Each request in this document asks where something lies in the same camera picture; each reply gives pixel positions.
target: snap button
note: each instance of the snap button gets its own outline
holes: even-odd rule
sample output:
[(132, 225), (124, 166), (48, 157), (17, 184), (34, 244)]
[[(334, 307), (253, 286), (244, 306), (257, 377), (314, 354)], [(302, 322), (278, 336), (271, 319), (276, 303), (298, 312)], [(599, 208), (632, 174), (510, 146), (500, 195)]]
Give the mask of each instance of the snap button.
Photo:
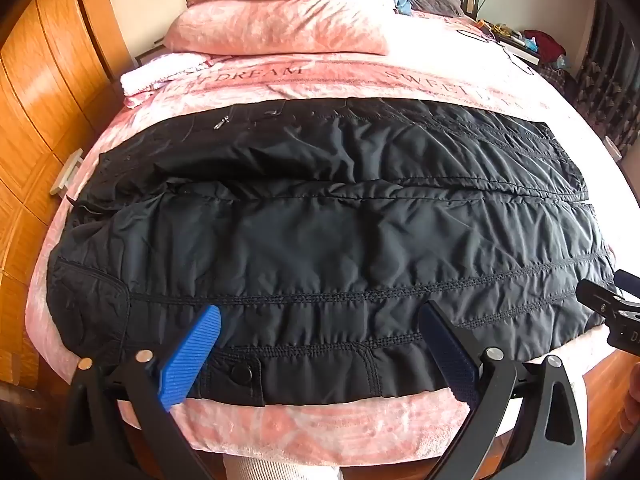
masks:
[(247, 386), (251, 383), (251, 367), (245, 364), (237, 364), (231, 369), (231, 378), (238, 384)]

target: red cloth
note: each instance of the red cloth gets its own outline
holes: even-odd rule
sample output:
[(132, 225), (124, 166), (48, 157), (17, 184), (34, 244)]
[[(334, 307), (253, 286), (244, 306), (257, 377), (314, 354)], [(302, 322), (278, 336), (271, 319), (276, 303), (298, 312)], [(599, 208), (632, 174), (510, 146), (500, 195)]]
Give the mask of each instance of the red cloth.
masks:
[(560, 56), (566, 56), (566, 50), (546, 32), (541, 30), (525, 30), (525, 38), (536, 38), (540, 61), (543, 63), (553, 63)]

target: blue clamp pad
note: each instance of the blue clamp pad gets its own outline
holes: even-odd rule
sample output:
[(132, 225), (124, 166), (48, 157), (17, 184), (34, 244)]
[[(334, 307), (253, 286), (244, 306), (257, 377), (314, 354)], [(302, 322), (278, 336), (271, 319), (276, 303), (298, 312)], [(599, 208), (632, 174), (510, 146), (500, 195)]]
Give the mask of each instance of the blue clamp pad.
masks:
[(418, 328), (453, 395), (474, 410), (480, 402), (478, 366), (429, 303), (418, 312)]
[(159, 370), (158, 397), (165, 410), (187, 397), (209, 352), (220, 335), (220, 309), (209, 305), (198, 313), (187, 335)]
[(626, 290), (629, 294), (633, 294), (636, 298), (640, 298), (640, 278), (626, 272), (626, 270), (617, 270), (613, 275), (613, 283), (617, 288)]

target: pink blanket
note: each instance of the pink blanket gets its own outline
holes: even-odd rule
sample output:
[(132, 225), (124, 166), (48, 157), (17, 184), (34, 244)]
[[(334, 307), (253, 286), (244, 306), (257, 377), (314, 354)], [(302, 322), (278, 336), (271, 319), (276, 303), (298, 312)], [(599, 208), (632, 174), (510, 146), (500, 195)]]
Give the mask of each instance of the pink blanket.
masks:
[[(164, 86), (135, 110), (118, 115), (88, 153), (69, 195), (76, 197), (98, 154), (166, 118), (272, 99), (398, 97), (446, 101), (527, 120), (545, 121), (578, 165), (600, 227), (618, 265), (640, 274), (640, 234), (622, 232), (620, 218), (640, 224), (630, 189), (598, 137), (540, 76), (468, 25), (450, 18), (394, 16), (389, 56), (307, 54), (231, 58)], [(26, 310), (38, 351), (67, 381), (78, 357), (67, 351), (46, 303), (47, 257), (57, 243), (64, 201), (42, 247)], [(574, 381), (606, 357), (607, 329), (590, 330), (554, 351)], [(135, 422), (130, 405), (126, 420)], [(197, 449), (313, 465), (372, 465), (438, 456), (467, 413), (449, 390), (331, 406), (229, 406), (187, 400), (172, 414)], [(513, 425), (505, 421), (504, 430)]]

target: zipper pull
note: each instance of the zipper pull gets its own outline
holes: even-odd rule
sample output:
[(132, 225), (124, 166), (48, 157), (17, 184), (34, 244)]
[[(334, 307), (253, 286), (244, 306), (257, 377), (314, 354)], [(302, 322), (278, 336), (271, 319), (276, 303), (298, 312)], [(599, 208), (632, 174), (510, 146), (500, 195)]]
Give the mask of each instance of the zipper pull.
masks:
[(214, 130), (219, 130), (219, 129), (222, 127), (222, 125), (223, 125), (223, 124), (225, 124), (226, 122), (228, 122), (228, 120), (229, 120), (229, 116), (228, 116), (228, 115), (225, 115), (225, 116), (222, 118), (222, 120), (221, 120), (218, 124), (216, 124), (216, 125), (213, 127), (213, 129), (214, 129)]

